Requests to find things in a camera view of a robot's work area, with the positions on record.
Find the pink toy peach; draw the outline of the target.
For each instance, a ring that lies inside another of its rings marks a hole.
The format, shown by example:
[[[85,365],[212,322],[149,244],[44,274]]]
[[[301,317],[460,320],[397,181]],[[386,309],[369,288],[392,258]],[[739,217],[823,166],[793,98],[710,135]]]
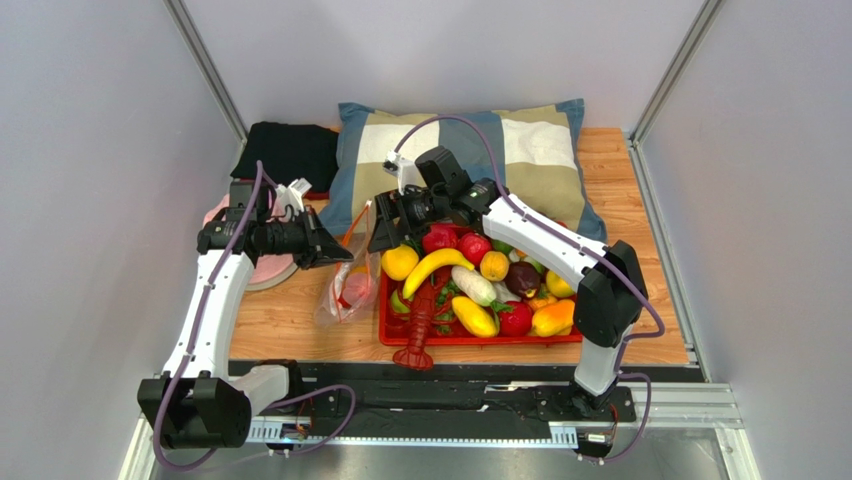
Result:
[[[368,299],[373,290],[373,280],[364,272],[353,272],[344,281],[340,298],[348,305],[354,306]]]

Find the clear orange zip top bag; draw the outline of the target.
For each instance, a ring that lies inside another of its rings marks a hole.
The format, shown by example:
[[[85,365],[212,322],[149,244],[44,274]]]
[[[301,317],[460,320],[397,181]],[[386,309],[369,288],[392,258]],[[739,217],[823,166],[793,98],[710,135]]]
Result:
[[[368,252],[375,227],[375,207],[367,200],[342,236],[342,245],[353,259],[334,264],[314,312],[321,327],[362,322],[373,317],[381,267],[377,253]]]

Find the orange yellow toy mango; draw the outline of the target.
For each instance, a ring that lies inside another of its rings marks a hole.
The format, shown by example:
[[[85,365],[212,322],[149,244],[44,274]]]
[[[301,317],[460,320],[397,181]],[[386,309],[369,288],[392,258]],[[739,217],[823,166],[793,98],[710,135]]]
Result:
[[[574,300],[564,299],[538,309],[532,317],[534,336],[548,338],[568,335],[574,326]]]

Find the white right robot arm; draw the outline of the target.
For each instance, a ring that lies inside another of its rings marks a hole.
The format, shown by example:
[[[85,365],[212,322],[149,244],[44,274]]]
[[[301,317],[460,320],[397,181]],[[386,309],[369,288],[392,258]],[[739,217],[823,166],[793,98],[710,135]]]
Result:
[[[430,225],[444,220],[520,248],[576,294],[573,321],[583,343],[574,385],[596,400],[613,391],[625,337],[649,305],[638,257],[629,244],[607,246],[559,225],[509,193],[498,178],[471,180],[444,147],[414,161],[391,150],[383,168],[396,178],[397,187],[374,198],[369,252],[419,239]]]

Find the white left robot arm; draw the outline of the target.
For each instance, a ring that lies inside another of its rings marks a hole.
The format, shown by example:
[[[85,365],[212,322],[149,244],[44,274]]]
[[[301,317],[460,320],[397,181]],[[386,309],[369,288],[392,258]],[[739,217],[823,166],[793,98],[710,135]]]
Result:
[[[260,261],[288,257],[310,269],[352,254],[303,202],[310,185],[236,180],[197,236],[197,273],[179,339],[161,374],[141,381],[137,401],[162,449],[242,446],[254,417],[291,392],[292,360],[262,361],[235,380],[229,351],[244,293]]]

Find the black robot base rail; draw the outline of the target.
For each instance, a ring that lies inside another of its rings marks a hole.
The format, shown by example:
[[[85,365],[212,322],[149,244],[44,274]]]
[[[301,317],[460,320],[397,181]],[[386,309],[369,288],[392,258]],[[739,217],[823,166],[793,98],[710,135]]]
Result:
[[[416,371],[395,364],[298,366],[288,405],[263,410],[289,429],[319,438],[543,440],[550,423],[580,422],[585,433],[633,442],[644,410],[619,385],[599,407],[571,400],[568,364],[441,364]]]

